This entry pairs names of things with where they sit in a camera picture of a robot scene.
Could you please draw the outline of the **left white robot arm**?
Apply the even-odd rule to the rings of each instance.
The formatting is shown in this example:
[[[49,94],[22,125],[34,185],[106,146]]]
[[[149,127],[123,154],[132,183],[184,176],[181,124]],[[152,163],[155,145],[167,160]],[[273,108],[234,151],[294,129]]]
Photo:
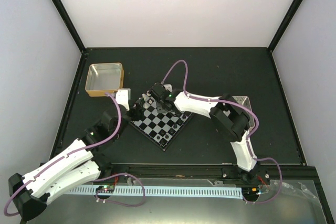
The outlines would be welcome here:
[[[144,107],[138,103],[130,109],[124,105],[109,108],[82,137],[50,161],[25,175],[12,175],[9,194],[17,214],[23,221],[32,220],[68,190],[91,181],[117,178],[102,151],[120,137],[130,122],[143,118]]]

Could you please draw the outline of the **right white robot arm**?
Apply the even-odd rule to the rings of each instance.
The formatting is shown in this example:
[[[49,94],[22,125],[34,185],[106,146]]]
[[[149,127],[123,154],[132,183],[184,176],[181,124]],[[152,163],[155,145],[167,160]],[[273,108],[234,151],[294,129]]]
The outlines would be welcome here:
[[[148,94],[166,112],[176,115],[191,112],[211,119],[215,129],[230,141],[237,159],[239,179],[250,184],[258,177],[257,161],[248,147],[250,117],[231,95],[211,98],[178,89],[171,91],[159,83],[152,86]]]

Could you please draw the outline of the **black white chess board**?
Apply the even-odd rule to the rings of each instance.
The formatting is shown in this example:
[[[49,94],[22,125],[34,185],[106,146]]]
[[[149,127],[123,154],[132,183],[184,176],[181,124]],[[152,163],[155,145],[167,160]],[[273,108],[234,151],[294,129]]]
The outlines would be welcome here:
[[[184,112],[181,116],[160,113],[156,101],[152,97],[143,94],[142,98],[144,100],[144,117],[142,120],[132,121],[131,125],[165,151],[191,120],[193,113]]]

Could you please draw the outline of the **pink metal tin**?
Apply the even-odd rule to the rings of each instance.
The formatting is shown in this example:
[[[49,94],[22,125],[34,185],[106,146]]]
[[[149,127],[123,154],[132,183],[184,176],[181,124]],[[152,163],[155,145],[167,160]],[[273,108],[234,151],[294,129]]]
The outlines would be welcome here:
[[[251,104],[250,104],[250,99],[248,96],[244,95],[234,95],[233,98],[236,100],[236,102],[248,110],[252,111]],[[248,112],[249,115],[249,130],[251,131],[255,127],[255,120],[253,116]]]

